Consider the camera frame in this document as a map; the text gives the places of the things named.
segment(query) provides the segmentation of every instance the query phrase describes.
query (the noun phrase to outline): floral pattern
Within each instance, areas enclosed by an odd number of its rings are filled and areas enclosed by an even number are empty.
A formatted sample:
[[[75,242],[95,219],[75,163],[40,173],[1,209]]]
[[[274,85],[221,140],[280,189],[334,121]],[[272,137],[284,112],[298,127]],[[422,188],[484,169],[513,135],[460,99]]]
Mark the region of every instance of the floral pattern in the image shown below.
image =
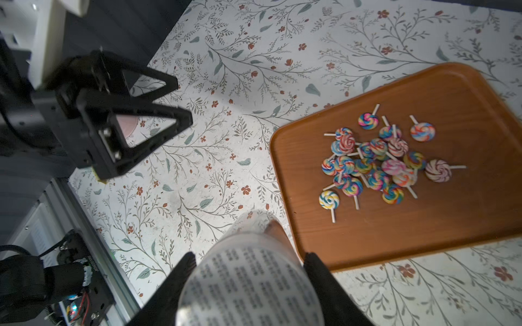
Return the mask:
[[[158,103],[194,125],[126,175],[70,184],[145,302],[180,257],[238,216],[274,214],[292,238],[270,160],[279,127],[443,62],[479,70],[522,118],[522,16],[397,0],[194,0],[150,62],[180,88]],[[160,87],[142,76],[132,95]],[[133,146],[169,121],[142,117]],[[379,325],[520,325],[522,239],[335,277]]]

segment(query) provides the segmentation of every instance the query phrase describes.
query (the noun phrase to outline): pile of lollipops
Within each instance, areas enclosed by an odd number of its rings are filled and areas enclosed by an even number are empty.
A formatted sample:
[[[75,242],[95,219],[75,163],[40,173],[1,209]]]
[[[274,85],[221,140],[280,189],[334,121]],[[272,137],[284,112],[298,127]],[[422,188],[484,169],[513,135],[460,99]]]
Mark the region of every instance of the pile of lollipops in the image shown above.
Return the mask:
[[[366,130],[377,127],[379,119],[376,112],[364,113],[359,117],[359,125]],[[416,141],[430,141],[435,137],[435,128],[429,123],[419,123],[410,115],[413,126],[410,134]],[[424,171],[429,180],[446,182],[452,176],[452,169],[466,168],[464,165],[449,165],[443,160],[434,159],[429,162],[419,152],[409,151],[408,143],[401,139],[402,131],[395,124],[390,125],[385,116],[385,124],[379,131],[378,138],[369,142],[356,142],[353,132],[342,127],[334,134],[331,144],[332,156],[322,164],[323,172],[333,177],[333,183],[323,189],[319,197],[321,206],[330,209],[332,221],[335,223],[334,209],[339,205],[339,197],[329,189],[338,188],[355,201],[359,209],[359,196],[366,188],[382,192],[382,198],[388,204],[399,204],[404,198],[406,188],[416,199],[417,194],[412,186],[417,182],[418,171]]]

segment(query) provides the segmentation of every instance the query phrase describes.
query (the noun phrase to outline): orange tray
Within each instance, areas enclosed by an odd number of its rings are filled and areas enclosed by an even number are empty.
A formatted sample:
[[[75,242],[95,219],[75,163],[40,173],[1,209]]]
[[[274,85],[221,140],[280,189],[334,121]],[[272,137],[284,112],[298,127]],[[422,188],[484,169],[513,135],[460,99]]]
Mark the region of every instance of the orange tray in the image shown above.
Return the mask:
[[[318,202],[332,177],[321,169],[334,137],[348,127],[357,141],[370,141],[384,125],[363,130],[357,118],[376,103],[403,131],[410,150],[440,158],[454,170],[450,181],[429,181],[423,172],[398,205],[365,188],[361,209],[341,191],[330,212]],[[409,135],[413,114],[436,128],[429,142]],[[332,271],[403,259],[522,234],[522,128],[482,75],[462,64],[441,64],[317,112],[277,130],[272,161],[297,251],[315,252]]]

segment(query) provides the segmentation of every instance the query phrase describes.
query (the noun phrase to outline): lollipop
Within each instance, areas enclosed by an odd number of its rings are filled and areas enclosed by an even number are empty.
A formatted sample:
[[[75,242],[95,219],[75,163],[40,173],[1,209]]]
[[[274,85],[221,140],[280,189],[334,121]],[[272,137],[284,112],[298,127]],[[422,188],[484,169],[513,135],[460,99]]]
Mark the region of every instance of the lollipop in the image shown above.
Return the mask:
[[[375,157],[375,153],[372,151],[372,147],[370,146],[369,142],[367,142],[367,141],[362,142],[359,145],[359,149],[361,150],[362,155],[365,158],[373,159]]]
[[[319,204],[324,209],[331,211],[331,222],[335,223],[334,209],[339,206],[339,196],[331,190],[323,191],[319,196]]]
[[[368,174],[368,186],[373,190],[382,190],[388,187],[390,178],[384,171],[371,170]]]
[[[416,141],[430,141],[435,137],[435,127],[427,122],[419,123],[413,115],[410,115],[414,125],[410,128],[410,134]]]
[[[426,167],[426,157],[419,152],[408,152],[402,159],[407,167],[415,171],[415,175]]]
[[[401,161],[388,160],[383,162],[381,168],[389,175],[396,175],[406,170],[406,164]]]
[[[321,167],[323,168],[323,172],[326,175],[336,175],[337,174],[337,171],[335,171],[334,163],[335,163],[335,160],[333,160],[333,159],[325,159],[323,161]]]
[[[379,110],[380,104],[375,106],[372,113],[363,113],[358,119],[359,126],[361,126],[365,130],[370,130],[379,124],[379,118],[375,115],[377,110]]]
[[[394,136],[393,128],[392,128],[392,126],[390,126],[390,124],[388,123],[388,120],[386,119],[385,116],[383,116],[383,121],[384,121],[384,124],[386,125],[386,127],[382,127],[379,130],[379,137],[380,138],[382,138],[385,141],[390,141],[391,138],[400,138],[400,137],[402,137],[402,131],[400,131],[399,128],[395,128],[395,132],[396,132],[397,135]]]
[[[359,209],[359,201],[357,200],[357,196],[362,193],[362,183],[356,179],[352,178],[350,180],[350,183],[346,183],[343,188],[342,192],[345,193],[348,197],[353,197],[353,200],[355,201],[355,209]]]
[[[353,132],[347,127],[342,127],[337,129],[335,134],[324,134],[324,136],[335,136],[335,140],[340,140],[342,135],[353,135]]]
[[[396,184],[383,189],[383,200],[388,204],[398,204],[404,198],[404,191]]]
[[[393,182],[397,184],[398,186],[405,187],[410,191],[410,194],[417,199],[417,194],[413,189],[411,189],[411,186],[413,186],[417,182],[417,175],[415,174],[415,171],[413,171],[410,168],[407,168],[402,173],[396,174],[393,176]]]
[[[467,168],[465,165],[449,165],[443,160],[431,160],[426,165],[426,176],[431,181],[446,182],[452,177],[453,168]]]
[[[355,148],[355,138],[353,135],[342,135],[339,139],[339,148],[346,154],[353,152]]]
[[[398,158],[406,154],[408,149],[408,143],[400,138],[392,138],[388,143],[388,152]]]

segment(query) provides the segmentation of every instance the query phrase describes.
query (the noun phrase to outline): dark wall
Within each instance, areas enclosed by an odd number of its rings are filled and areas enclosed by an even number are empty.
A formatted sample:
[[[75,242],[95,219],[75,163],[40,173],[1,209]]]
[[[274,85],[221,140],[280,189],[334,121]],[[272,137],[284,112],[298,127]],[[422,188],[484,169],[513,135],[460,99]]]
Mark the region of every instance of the dark wall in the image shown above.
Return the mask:
[[[67,14],[63,56],[85,55],[103,47],[147,65],[190,0],[92,0],[85,17]],[[29,53],[14,53],[27,76]],[[126,76],[131,86],[138,76]],[[0,245],[29,212],[52,177],[74,170],[67,157],[0,156]]]

